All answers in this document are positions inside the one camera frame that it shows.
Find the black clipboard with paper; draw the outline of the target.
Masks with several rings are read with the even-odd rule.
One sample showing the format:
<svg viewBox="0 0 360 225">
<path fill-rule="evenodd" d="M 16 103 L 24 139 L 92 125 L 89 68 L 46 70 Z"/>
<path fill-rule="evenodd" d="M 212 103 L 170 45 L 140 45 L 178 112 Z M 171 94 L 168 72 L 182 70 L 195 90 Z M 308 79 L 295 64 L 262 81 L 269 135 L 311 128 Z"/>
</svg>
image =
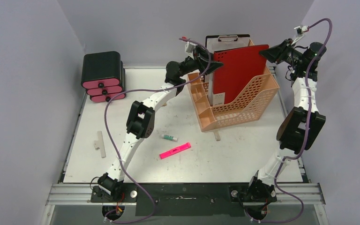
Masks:
<svg viewBox="0 0 360 225">
<path fill-rule="evenodd" d="M 249 34 L 230 34 L 230 35 L 208 35 L 205 37 L 205 47 L 209 52 L 219 52 L 231 50 L 249 45 Z"/>
</svg>

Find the thick red binder folder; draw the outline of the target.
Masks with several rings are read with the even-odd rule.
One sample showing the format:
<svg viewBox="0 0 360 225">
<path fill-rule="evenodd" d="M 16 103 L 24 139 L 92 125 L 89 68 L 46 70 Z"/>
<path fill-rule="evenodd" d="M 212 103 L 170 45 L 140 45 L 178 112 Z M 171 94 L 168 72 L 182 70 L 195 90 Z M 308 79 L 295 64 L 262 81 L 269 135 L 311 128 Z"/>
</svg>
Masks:
<svg viewBox="0 0 360 225">
<path fill-rule="evenodd" d="M 252 78 L 263 74 L 267 60 L 260 51 L 268 48 L 268 45 L 251 45 L 214 52 L 214 60 L 223 65 L 214 71 L 212 77 L 213 106 L 231 103 Z"/>
</svg>

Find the orange plastic file organizer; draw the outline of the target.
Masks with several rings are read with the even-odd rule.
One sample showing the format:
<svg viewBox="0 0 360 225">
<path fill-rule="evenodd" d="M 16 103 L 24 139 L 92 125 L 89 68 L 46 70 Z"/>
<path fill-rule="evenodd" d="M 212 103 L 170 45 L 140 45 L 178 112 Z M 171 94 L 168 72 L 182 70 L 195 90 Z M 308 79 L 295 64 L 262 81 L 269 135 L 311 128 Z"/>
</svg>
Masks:
<svg viewBox="0 0 360 225">
<path fill-rule="evenodd" d="M 187 87 L 203 132 L 259 120 L 279 89 L 266 66 L 263 74 L 252 78 L 234 101 L 210 106 L 208 83 L 198 76 L 198 72 L 189 73 L 187 78 L 191 83 Z"/>
</svg>

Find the black pink drawer unit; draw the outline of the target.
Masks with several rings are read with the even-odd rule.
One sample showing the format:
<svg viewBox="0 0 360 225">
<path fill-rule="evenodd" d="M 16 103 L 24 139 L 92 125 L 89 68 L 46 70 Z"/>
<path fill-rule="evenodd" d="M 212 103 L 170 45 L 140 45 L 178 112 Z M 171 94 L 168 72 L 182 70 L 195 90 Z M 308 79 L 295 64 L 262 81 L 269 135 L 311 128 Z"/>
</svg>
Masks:
<svg viewBox="0 0 360 225">
<path fill-rule="evenodd" d="M 118 99 L 124 98 L 125 69 L 120 53 L 109 51 L 84 55 L 81 86 L 94 103 L 108 102 L 118 93 Z"/>
</svg>

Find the thin red folder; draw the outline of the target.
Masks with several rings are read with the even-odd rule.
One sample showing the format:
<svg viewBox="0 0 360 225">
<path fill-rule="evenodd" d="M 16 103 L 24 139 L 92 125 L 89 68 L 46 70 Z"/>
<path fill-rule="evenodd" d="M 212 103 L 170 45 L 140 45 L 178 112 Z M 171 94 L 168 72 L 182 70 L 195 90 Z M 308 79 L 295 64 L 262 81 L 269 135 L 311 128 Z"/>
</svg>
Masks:
<svg viewBox="0 0 360 225">
<path fill-rule="evenodd" d="M 210 106 L 213 106 L 213 78 L 214 78 L 214 73 L 210 73 L 209 75 L 206 75 L 204 77 L 204 80 L 206 83 L 208 83 L 208 91 L 207 91 L 207 97 L 208 97 L 208 101 Z"/>
</svg>

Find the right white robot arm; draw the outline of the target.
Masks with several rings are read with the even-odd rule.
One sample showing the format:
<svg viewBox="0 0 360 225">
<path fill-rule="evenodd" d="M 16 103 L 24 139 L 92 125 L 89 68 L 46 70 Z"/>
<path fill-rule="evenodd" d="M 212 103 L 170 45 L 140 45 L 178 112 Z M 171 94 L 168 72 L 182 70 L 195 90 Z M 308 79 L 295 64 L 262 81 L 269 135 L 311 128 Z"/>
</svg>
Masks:
<svg viewBox="0 0 360 225">
<path fill-rule="evenodd" d="M 318 62 L 326 46 L 313 42 L 304 52 L 296 50 L 291 40 L 262 50 L 259 54 L 275 64 L 287 63 L 291 68 L 291 88 L 294 106 L 280 125 L 276 140 L 279 148 L 267 164 L 256 172 L 246 188 L 246 198 L 251 202 L 275 202 L 275 183 L 291 163 L 311 148 L 323 128 L 326 117 L 319 113 L 316 104 Z"/>
</svg>

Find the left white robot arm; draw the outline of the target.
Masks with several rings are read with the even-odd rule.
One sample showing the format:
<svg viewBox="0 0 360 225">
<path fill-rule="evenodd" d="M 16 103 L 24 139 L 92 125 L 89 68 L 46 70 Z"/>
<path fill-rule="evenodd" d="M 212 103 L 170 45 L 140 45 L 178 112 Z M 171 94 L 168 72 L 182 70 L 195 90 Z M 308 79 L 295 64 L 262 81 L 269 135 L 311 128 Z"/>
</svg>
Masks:
<svg viewBox="0 0 360 225">
<path fill-rule="evenodd" d="M 122 197 L 122 184 L 128 176 L 126 171 L 140 144 L 148 138 L 154 129 L 156 112 L 170 99 L 179 95 L 186 80 L 182 77 L 195 70 L 202 75 L 210 74 L 223 66 L 222 62 L 214 61 L 212 53 L 195 53 L 182 62 L 170 61 L 165 70 L 164 84 L 153 90 L 152 95 L 131 105 L 126 121 L 126 135 L 121 148 L 115 147 L 116 160 L 111 167 L 97 180 L 104 198 L 115 202 Z"/>
</svg>

